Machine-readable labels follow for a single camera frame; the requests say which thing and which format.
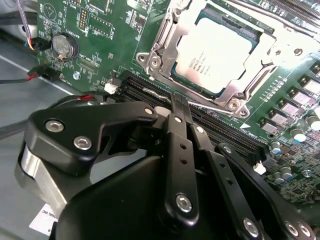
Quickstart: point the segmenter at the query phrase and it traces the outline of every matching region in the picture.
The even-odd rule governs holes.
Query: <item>label sticker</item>
[[[29,228],[50,236],[54,222],[58,222],[58,219],[50,205],[46,203],[30,223]]]

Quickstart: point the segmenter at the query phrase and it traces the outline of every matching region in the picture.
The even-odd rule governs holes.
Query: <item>surface mount component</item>
[[[176,72],[193,84],[211,93],[221,92],[215,99],[199,92],[198,95],[231,111],[231,116],[248,118],[248,101],[278,66],[304,59],[320,49],[320,44],[271,17],[234,2],[225,2],[267,24],[274,32],[270,34],[248,23],[213,1],[192,1],[188,8],[177,12],[176,3],[172,0],[150,52],[139,52],[136,60],[153,79],[164,83],[170,80],[181,85],[172,77],[176,64]],[[208,19],[201,19],[195,27],[199,14],[207,5],[219,8],[260,32],[257,46],[251,50],[248,40]],[[206,29],[214,29],[215,34],[207,34]],[[226,56],[235,60],[227,61]],[[234,67],[232,71],[228,70],[231,63]]]
[[[320,83],[309,76],[304,76],[300,81],[300,85],[303,87],[304,90],[307,90],[311,93],[320,93]]]
[[[52,37],[52,50],[61,62],[67,62],[78,56],[79,45],[73,36],[62,32]]]

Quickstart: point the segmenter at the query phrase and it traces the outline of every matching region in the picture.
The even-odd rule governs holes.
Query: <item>black wire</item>
[[[25,12],[25,17],[29,25],[37,25],[38,15],[36,12]],[[22,25],[19,11],[0,14],[0,25]]]
[[[50,105],[48,109],[61,108],[61,107],[65,108],[65,107],[71,107],[71,106],[72,107],[86,106],[87,102],[88,101],[86,100],[78,99],[78,97],[75,95],[71,95],[56,101],[55,103]],[[12,123],[12,124],[0,127],[0,140],[9,138],[13,135],[23,132],[27,127],[27,122],[28,122],[28,119],[25,119],[16,123]]]
[[[26,78],[22,79],[0,79],[0,84],[21,84],[25,83],[28,80]]]

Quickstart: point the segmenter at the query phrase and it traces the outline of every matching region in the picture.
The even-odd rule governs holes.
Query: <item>screw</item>
[[[150,115],[154,114],[154,112],[153,112],[151,109],[147,108],[147,107],[144,109],[144,111],[145,111],[147,114],[150,114]]]
[[[242,110],[242,111],[240,112],[240,116],[241,116],[241,117],[246,117],[246,116],[248,116],[248,112],[247,112],[246,110]]]
[[[235,100],[229,102],[228,107],[230,110],[237,110],[239,108],[239,103]]]
[[[192,210],[191,202],[185,195],[179,194],[176,196],[175,202],[178,208],[184,213],[189,213]]]
[[[312,177],[312,174],[311,174],[312,172],[311,172],[311,170],[309,170],[309,169],[306,169],[306,170],[303,170],[302,171],[302,175],[305,177],[305,178],[311,178]]]
[[[304,51],[301,48],[297,48],[293,52],[296,56],[300,56]]]
[[[60,133],[65,129],[65,126],[57,120],[50,120],[45,123],[45,128],[50,132]]]
[[[77,149],[89,150],[92,147],[92,142],[86,136],[77,136],[73,140],[73,144]]]
[[[308,230],[308,228],[306,228],[304,225],[302,225],[301,223],[298,224],[299,225],[299,228],[301,229],[301,231],[307,236],[307,237],[310,237],[311,236],[311,233],[310,231]]]
[[[138,60],[143,63],[145,61],[145,57],[143,55],[139,55]]]
[[[205,130],[204,130],[202,127],[200,127],[200,126],[197,126],[195,129],[197,129],[198,132],[201,133],[201,134],[204,134],[204,133],[205,133]]]
[[[285,226],[293,236],[295,237],[299,236],[297,229],[290,222],[286,221]]]
[[[228,154],[231,154],[231,153],[232,153],[232,151],[231,151],[231,149],[230,149],[229,147],[224,146],[223,148],[224,148],[224,150],[225,150]]]
[[[75,71],[72,75],[74,80],[79,80],[81,78],[80,72]]]
[[[252,237],[256,238],[259,236],[258,228],[249,218],[246,217],[245,219],[243,219],[243,225]]]
[[[178,123],[182,123],[182,120],[179,117],[175,117],[174,120],[176,120]]]

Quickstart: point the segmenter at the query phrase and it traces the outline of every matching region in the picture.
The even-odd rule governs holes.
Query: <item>small chip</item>
[[[277,164],[282,166],[282,165],[286,164],[286,161],[284,159],[280,158],[278,160]]]
[[[295,155],[297,152],[296,151],[293,151],[293,150],[290,150],[288,151],[288,154],[290,154],[291,156]]]
[[[145,22],[146,22],[146,18],[145,18],[144,16],[142,16],[142,15],[139,15],[139,17],[138,17],[138,19],[136,20],[136,22],[137,22],[139,25],[143,26],[143,25],[145,24]]]
[[[320,83],[314,81],[314,80],[310,80],[308,81],[304,87],[304,89],[314,93],[314,94],[318,94],[320,93]]]
[[[273,117],[271,117],[271,120],[273,122],[275,122],[276,124],[284,125],[287,122],[288,118],[286,118],[285,116],[280,115],[279,113],[276,113],[276,114],[273,115]]]
[[[313,156],[314,159],[320,160],[320,152]]]
[[[262,129],[265,130],[266,132],[268,133],[271,133],[273,134],[275,131],[278,130],[278,128],[268,122],[266,122],[263,126],[262,126]]]
[[[320,64],[315,65],[312,69],[312,72],[318,77],[320,77]]]
[[[286,146],[286,145],[282,145],[282,146],[280,147],[280,149],[281,149],[281,152],[282,152],[283,154],[287,154],[287,153],[289,153],[289,152],[291,151],[291,148],[290,148],[289,146]]]
[[[295,100],[297,103],[301,105],[305,105],[310,102],[311,97],[303,94],[302,92],[298,91],[293,97],[293,100]]]
[[[299,108],[293,106],[292,104],[290,103],[286,103],[285,105],[283,105],[283,107],[281,108],[281,110],[283,112],[285,112],[286,114],[289,114],[289,115],[295,115],[298,111],[299,111]]]
[[[303,194],[304,193],[304,191],[302,191],[299,188],[293,189],[292,192],[294,192],[295,194]]]

